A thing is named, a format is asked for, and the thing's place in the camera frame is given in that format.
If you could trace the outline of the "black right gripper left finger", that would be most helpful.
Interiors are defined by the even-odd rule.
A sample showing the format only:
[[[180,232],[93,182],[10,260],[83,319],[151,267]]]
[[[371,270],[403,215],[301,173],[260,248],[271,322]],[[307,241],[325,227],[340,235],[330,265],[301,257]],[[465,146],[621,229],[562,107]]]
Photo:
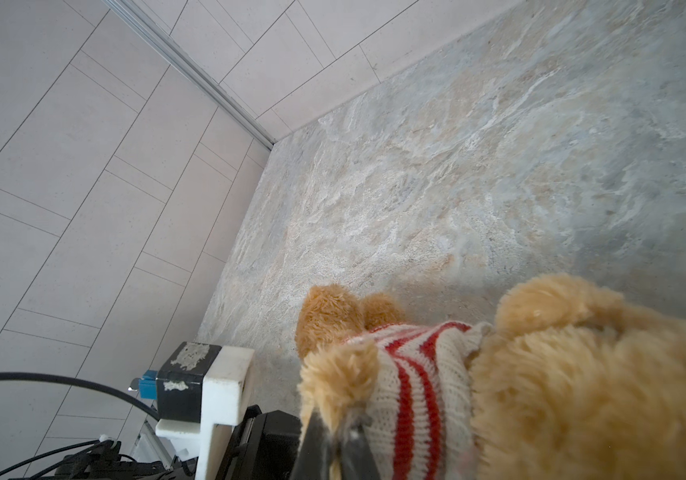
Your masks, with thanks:
[[[300,445],[291,480],[329,480],[333,460],[332,437],[320,413],[314,410],[309,418]]]

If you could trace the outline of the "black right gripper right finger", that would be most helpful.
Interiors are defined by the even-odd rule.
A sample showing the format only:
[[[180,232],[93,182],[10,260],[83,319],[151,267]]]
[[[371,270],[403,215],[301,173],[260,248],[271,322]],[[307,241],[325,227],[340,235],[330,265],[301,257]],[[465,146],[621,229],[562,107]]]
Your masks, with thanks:
[[[350,421],[340,435],[338,457],[343,480],[380,479],[364,425],[362,419]]]

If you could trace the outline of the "tan plush teddy bear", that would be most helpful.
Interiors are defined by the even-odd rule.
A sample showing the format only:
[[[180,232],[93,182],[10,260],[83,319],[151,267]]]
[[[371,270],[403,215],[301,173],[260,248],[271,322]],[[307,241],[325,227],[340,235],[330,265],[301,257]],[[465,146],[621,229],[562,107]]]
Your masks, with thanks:
[[[352,338],[407,324],[384,293],[311,288],[295,333],[302,423],[332,437],[370,419],[377,349]],[[686,479],[686,320],[568,274],[520,283],[500,300],[472,358],[473,479]]]

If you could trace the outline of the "red white striped knit sweater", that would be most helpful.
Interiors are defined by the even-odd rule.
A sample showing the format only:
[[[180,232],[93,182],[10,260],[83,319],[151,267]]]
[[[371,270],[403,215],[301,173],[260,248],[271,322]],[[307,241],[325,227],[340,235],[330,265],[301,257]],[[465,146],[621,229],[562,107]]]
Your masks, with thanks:
[[[395,324],[352,338],[377,349],[364,432],[383,479],[473,479],[472,358],[490,324]]]

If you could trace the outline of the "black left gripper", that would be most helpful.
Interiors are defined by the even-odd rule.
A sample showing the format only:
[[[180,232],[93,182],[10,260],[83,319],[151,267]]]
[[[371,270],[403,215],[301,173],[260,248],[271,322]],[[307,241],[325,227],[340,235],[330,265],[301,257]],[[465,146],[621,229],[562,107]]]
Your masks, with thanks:
[[[249,406],[231,434],[216,479],[289,479],[300,432],[298,417]]]

